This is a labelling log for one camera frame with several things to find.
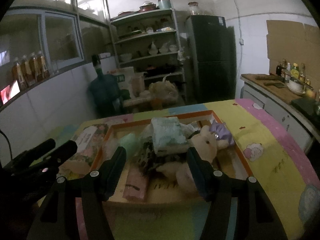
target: stuffed animal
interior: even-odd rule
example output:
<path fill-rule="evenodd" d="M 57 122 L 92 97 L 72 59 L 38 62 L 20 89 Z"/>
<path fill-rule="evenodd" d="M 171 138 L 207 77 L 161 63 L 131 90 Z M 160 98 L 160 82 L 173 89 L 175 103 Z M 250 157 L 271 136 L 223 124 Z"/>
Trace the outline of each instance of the stuffed animal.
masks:
<path fill-rule="evenodd" d="M 190 147 L 195 147 L 202 160 L 212 163 L 217 151 L 229 146 L 228 140 L 217 140 L 216 134 L 210 132 L 209 126 L 202 127 L 200 133 L 188 140 Z M 188 193 L 197 191 L 191 171 L 186 162 L 169 162 L 156 168 L 169 180 L 177 180 L 178 185 Z"/>

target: white cabinet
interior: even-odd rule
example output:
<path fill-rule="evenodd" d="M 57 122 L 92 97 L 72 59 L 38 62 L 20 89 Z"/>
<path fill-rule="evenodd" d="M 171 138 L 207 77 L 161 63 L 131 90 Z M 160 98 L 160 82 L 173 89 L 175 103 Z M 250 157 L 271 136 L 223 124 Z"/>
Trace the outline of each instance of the white cabinet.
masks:
<path fill-rule="evenodd" d="M 261 106 L 287 130 L 300 148 L 305 153 L 308 153 L 314 138 L 309 134 L 306 128 L 301 125 L 300 122 L 296 120 L 296 118 L 294 118 L 286 109 L 247 84 L 244 85 L 243 98 L 249 98 Z"/>

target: metal shelf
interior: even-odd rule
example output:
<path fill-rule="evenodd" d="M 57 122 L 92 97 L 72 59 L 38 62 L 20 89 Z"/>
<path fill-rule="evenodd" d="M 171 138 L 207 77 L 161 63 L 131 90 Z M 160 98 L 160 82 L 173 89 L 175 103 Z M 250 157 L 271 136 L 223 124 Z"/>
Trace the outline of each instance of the metal shelf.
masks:
<path fill-rule="evenodd" d="M 122 18 L 110 21 L 110 23 L 114 26 L 119 26 L 121 24 L 126 24 L 133 21 L 139 21 L 146 18 L 157 17 L 160 15 L 171 15 L 171 14 L 172 14 L 172 9 L 152 10 L 152 11 L 124 16 Z"/>
<path fill-rule="evenodd" d="M 165 55 L 172 55 L 172 54 L 177 54 L 177 53 L 178 53 L 177 51 L 174 51 L 174 52 L 160 53 L 160 54 L 155 54 L 155 55 L 150 55 L 150 56 L 145 56 L 145 57 L 138 57 L 138 58 L 126 61 L 126 62 L 120 62 L 120 65 L 128 64 L 128 63 L 131 63 L 131 62 L 134 62 L 134 61 L 138 61 L 138 60 L 142 60 L 142 59 L 165 56 Z"/>
<path fill-rule="evenodd" d="M 161 77 L 164 77 L 164 76 L 167 76 L 168 74 L 161 74 L 161 75 L 156 75 L 156 76 L 152 76 L 152 77 L 145 77 L 143 78 L 144 80 L 149 80 L 149 79 L 155 79 L 155 78 L 161 78 Z M 169 76 L 177 76 L 177 75 L 182 75 L 182 71 L 176 71 L 176 72 L 173 72 L 171 73 Z"/>
<path fill-rule="evenodd" d="M 116 41 L 115 44 L 120 44 L 122 42 L 131 41 L 131 40 L 135 40 L 135 39 L 140 39 L 140 38 L 144 38 L 144 37 L 149 37 L 149 36 L 153 36 L 153 35 L 176 33 L 176 32 L 177 32 L 177 30 L 146 33 L 146 34 L 136 35 L 136 36 L 133 36 L 133 37 L 130 37 L 130 38 L 126 38 L 126 39 L 121 39 L 119 41 Z"/>

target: screw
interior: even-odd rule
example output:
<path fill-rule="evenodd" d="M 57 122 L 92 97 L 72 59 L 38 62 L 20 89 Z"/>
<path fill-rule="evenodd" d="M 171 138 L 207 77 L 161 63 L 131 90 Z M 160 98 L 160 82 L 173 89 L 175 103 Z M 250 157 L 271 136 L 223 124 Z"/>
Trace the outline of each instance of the screw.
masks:
<path fill-rule="evenodd" d="M 216 177 L 221 177 L 222 176 L 222 172 L 221 171 L 214 171 L 213 174 Z"/>
<path fill-rule="evenodd" d="M 59 177 L 59 178 L 57 178 L 57 182 L 58 182 L 58 183 L 62 183 L 62 182 L 64 182 L 64 181 L 65 181 L 64 177 Z"/>
<path fill-rule="evenodd" d="M 99 171 L 91 171 L 90 176 L 91 177 L 97 177 L 99 175 Z"/>
<path fill-rule="evenodd" d="M 257 179 L 255 177 L 249 177 L 248 179 L 251 183 L 257 182 Z"/>

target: refrigerator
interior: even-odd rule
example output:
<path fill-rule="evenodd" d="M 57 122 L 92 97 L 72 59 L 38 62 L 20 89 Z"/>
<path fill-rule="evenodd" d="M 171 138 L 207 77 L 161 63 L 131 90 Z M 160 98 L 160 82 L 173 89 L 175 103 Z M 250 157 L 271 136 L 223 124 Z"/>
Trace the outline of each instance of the refrigerator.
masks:
<path fill-rule="evenodd" d="M 233 99 L 236 69 L 224 17 L 191 15 L 186 29 L 198 103 Z"/>

